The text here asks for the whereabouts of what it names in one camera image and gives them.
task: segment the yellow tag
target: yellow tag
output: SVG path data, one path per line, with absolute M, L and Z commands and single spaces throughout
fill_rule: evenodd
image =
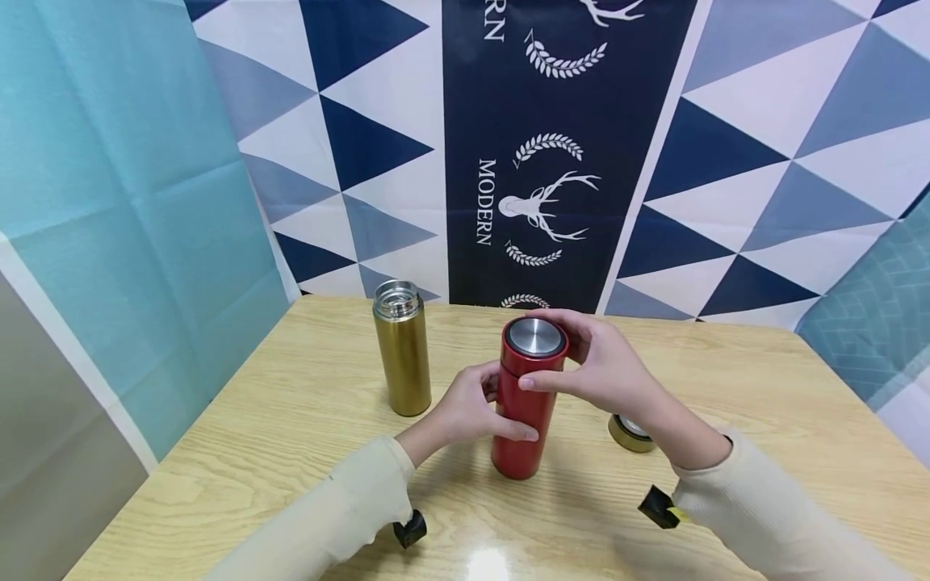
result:
M 681 522 L 691 522 L 691 517 L 684 514 L 684 512 L 678 507 L 669 507 L 669 512 L 675 515 L 675 518 Z

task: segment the sleeve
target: sleeve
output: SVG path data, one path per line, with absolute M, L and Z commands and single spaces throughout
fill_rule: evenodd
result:
M 674 468 L 672 499 L 770 581 L 897 581 L 911 577 L 820 508 L 801 485 L 739 432 L 719 466 Z
M 381 436 L 352 453 L 310 492 L 266 522 L 205 581 L 312 581 L 348 560 L 413 509 L 407 482 L 414 467 L 394 438 Z

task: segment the navy banner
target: navy banner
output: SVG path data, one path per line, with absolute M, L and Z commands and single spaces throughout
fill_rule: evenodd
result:
M 697 0 L 444 0 L 449 299 L 593 312 Z

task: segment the red thermos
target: red thermos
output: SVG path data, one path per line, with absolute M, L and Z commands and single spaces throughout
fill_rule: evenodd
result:
M 523 391 L 520 376 L 531 371 L 562 371 L 568 353 L 568 336 L 558 325 L 544 319 L 523 317 L 507 323 L 500 341 L 498 413 L 523 422 L 539 432 L 536 442 L 512 442 L 495 437 L 491 461 L 507 478 L 526 480 L 539 470 L 542 448 L 555 407 L 555 394 Z

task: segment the gray wall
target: gray wall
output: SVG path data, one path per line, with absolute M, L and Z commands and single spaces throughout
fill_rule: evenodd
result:
M 62 578 L 145 478 L 0 274 L 0 579 Z

